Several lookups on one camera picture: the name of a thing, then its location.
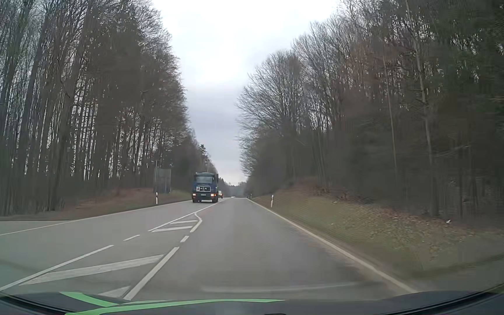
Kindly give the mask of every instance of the dirt ground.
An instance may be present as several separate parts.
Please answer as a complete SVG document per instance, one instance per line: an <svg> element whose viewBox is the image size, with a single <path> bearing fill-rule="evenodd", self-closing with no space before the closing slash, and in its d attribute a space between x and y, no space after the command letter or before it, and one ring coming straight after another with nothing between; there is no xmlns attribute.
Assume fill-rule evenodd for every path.
<svg viewBox="0 0 504 315"><path fill-rule="evenodd" d="M269 208L270 198L253 200ZM504 281L504 229L499 227L413 216L378 204L319 196L305 186L277 191L272 210L351 246L405 279L431 279L445 289L483 289Z"/></svg>
<svg viewBox="0 0 504 315"><path fill-rule="evenodd" d="M190 200L189 193L173 190L170 194L159 194L158 204L170 204ZM60 211L39 212L32 215L0 216L0 221L62 221L89 218L109 213L128 211L155 205L152 188L133 188L103 194L102 197L83 200L75 206Z"/></svg>

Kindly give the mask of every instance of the cloudy sky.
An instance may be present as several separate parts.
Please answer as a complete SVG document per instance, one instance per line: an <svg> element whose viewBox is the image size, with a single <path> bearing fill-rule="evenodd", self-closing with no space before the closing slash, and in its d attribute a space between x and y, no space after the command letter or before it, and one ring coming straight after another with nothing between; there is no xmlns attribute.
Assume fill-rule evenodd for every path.
<svg viewBox="0 0 504 315"><path fill-rule="evenodd" d="M155 0L180 59L197 140L226 181L245 180L234 107L248 74L268 54L289 48L311 21L329 17L338 1Z"/></svg>

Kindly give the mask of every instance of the windshield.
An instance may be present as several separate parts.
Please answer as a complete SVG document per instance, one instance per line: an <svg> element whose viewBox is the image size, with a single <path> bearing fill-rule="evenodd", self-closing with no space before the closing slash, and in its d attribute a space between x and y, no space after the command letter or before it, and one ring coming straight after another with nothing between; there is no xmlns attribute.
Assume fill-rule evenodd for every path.
<svg viewBox="0 0 504 315"><path fill-rule="evenodd" d="M0 294L503 282L504 0L0 0Z"/></svg>
<svg viewBox="0 0 504 315"><path fill-rule="evenodd" d="M212 176L194 176L194 182L202 184L211 184L214 181Z"/></svg>

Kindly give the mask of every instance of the truck cab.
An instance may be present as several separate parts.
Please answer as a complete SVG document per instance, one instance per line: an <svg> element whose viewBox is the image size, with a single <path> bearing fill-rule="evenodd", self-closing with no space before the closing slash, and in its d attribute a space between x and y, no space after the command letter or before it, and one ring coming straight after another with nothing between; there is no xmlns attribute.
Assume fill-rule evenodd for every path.
<svg viewBox="0 0 504 315"><path fill-rule="evenodd" d="M195 173L192 183L192 202L219 201L219 176L214 173Z"/></svg>

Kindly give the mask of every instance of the road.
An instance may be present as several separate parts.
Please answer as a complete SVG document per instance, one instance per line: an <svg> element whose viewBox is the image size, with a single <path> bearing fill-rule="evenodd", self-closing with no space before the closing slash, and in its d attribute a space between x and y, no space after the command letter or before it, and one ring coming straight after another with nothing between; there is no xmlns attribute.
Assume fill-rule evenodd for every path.
<svg viewBox="0 0 504 315"><path fill-rule="evenodd" d="M245 198L74 221L0 222L0 291L131 300L406 293Z"/></svg>

